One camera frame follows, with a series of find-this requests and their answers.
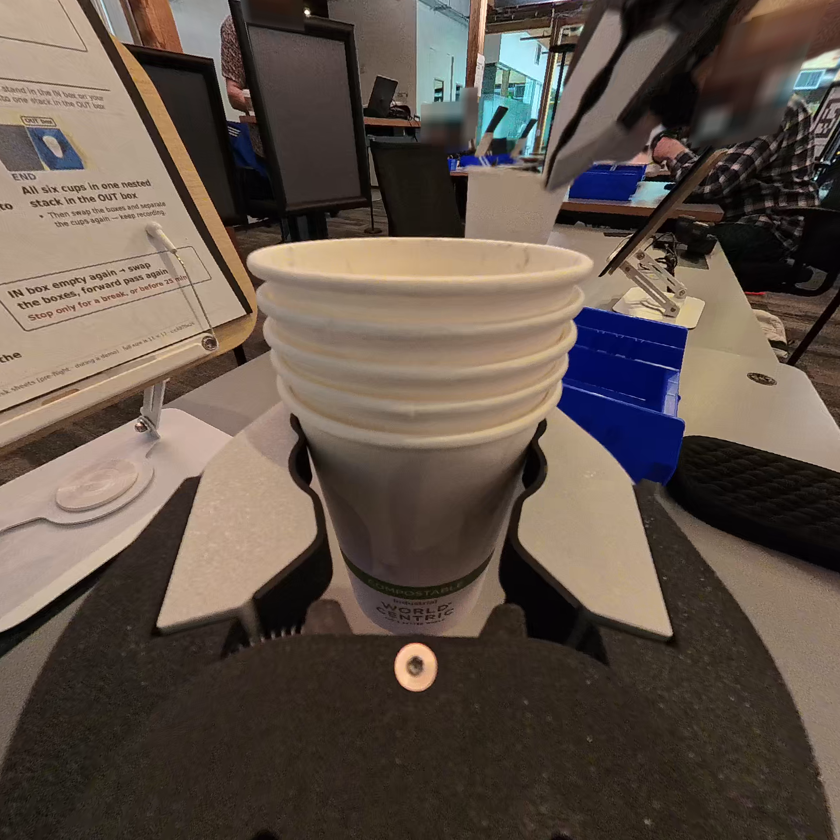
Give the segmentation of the wooden post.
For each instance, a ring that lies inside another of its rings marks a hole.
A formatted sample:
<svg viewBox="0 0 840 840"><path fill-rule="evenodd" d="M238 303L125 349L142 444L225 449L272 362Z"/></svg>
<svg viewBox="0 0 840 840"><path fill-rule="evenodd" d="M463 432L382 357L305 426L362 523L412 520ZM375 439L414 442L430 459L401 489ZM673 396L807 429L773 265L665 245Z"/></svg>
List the wooden post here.
<svg viewBox="0 0 840 840"><path fill-rule="evenodd" d="M168 1L120 1L135 45L181 54L182 42Z"/></svg>

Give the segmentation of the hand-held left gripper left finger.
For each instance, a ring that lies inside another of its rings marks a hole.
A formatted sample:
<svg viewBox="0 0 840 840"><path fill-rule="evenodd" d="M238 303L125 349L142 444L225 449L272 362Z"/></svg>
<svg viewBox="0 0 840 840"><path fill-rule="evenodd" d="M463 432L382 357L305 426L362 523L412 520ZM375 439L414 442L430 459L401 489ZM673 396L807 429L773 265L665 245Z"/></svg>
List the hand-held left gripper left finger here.
<svg viewBox="0 0 840 840"><path fill-rule="evenodd" d="M312 478L306 439L281 403L211 459L158 615L161 633L228 619L249 640L302 628L333 576Z"/></svg>

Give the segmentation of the open black laptop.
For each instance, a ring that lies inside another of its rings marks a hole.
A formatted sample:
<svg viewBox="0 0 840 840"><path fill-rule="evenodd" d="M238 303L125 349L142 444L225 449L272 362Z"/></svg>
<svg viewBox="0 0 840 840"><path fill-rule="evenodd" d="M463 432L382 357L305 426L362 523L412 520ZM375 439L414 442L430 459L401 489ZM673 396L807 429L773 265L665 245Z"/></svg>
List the open black laptop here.
<svg viewBox="0 0 840 840"><path fill-rule="evenodd" d="M369 101L364 106L364 117L367 119L389 119L397 88L398 80L376 76Z"/></svg>

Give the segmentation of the small black device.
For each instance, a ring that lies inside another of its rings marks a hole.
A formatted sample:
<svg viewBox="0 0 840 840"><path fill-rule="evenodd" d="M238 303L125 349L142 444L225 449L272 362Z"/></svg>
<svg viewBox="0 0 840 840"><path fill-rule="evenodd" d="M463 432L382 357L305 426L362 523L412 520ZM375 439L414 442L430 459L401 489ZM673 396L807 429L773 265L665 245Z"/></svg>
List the small black device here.
<svg viewBox="0 0 840 840"><path fill-rule="evenodd" d="M670 223L671 234L678 257L699 259L708 257L718 244L714 225L693 217L678 217Z"/></svg>

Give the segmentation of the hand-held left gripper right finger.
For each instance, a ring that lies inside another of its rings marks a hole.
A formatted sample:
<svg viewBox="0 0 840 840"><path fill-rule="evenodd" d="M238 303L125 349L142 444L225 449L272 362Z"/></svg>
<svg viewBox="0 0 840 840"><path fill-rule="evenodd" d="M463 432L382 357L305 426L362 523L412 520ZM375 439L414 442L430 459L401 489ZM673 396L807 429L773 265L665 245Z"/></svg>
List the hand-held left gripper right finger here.
<svg viewBox="0 0 840 840"><path fill-rule="evenodd" d="M559 408L525 450L499 583L530 638L581 644L607 628L666 643L674 634L633 481Z"/></svg>

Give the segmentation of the blue plastic bin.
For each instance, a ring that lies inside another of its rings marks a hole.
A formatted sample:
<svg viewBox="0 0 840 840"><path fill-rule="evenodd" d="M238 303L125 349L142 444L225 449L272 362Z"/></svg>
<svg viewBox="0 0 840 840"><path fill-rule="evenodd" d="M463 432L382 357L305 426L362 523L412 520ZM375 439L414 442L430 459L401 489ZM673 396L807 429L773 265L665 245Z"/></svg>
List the blue plastic bin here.
<svg viewBox="0 0 840 840"><path fill-rule="evenodd" d="M595 164L571 184L573 201L625 202L635 194L647 164Z"/></svg>
<svg viewBox="0 0 840 840"><path fill-rule="evenodd" d="M679 378L688 330L583 308L559 409L599 442L634 483L667 484L685 433Z"/></svg>

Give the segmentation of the dark tilted sign board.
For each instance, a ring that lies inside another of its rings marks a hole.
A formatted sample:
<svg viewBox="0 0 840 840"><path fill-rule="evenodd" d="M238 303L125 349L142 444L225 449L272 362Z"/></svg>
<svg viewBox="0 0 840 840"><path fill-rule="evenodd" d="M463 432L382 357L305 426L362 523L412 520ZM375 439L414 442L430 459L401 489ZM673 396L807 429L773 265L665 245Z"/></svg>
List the dark tilted sign board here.
<svg viewBox="0 0 840 840"><path fill-rule="evenodd" d="M726 156L728 150L720 149L706 150L692 166L690 171L681 177L669 194L656 206L654 212L648 218L645 226L641 227L630 237L610 258L609 262L599 273L598 277L606 277L621 268L640 247L654 236L662 224L668 220L672 210L684 203L685 199L692 194L699 183L714 169L719 160Z"/></svg>

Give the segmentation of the black display board stand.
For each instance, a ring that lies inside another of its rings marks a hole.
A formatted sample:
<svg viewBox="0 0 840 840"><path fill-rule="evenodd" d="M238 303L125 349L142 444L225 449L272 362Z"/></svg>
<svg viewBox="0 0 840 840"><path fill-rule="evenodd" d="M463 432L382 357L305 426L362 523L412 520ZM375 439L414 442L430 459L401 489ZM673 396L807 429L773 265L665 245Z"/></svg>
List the black display board stand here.
<svg viewBox="0 0 840 840"><path fill-rule="evenodd" d="M222 222L244 224L245 202L214 61L140 45L127 48L161 97Z"/></svg>
<svg viewBox="0 0 840 840"><path fill-rule="evenodd" d="M272 194L288 241L371 202L354 27L303 2L229 2Z"/></svg>

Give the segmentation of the black wrist rest pad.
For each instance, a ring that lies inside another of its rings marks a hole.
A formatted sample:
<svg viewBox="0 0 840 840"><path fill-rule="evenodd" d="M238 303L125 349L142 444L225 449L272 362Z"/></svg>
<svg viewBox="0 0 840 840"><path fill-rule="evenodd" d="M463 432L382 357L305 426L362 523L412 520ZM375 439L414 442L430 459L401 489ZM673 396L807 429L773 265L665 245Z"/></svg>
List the black wrist rest pad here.
<svg viewBox="0 0 840 840"><path fill-rule="evenodd" d="M688 436L667 484L693 517L733 537L839 572L839 474L707 436Z"/></svg>

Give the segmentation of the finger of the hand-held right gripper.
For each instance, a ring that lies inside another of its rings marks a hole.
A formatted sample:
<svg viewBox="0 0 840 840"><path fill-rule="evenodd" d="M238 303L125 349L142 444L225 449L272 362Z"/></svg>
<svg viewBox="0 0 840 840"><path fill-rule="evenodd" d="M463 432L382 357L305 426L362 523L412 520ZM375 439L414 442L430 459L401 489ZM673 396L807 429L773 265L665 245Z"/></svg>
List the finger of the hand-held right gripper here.
<svg viewBox="0 0 840 840"><path fill-rule="evenodd" d="M549 135L543 186L558 192L599 161L634 156L625 112L680 35L674 7L591 7Z"/></svg>

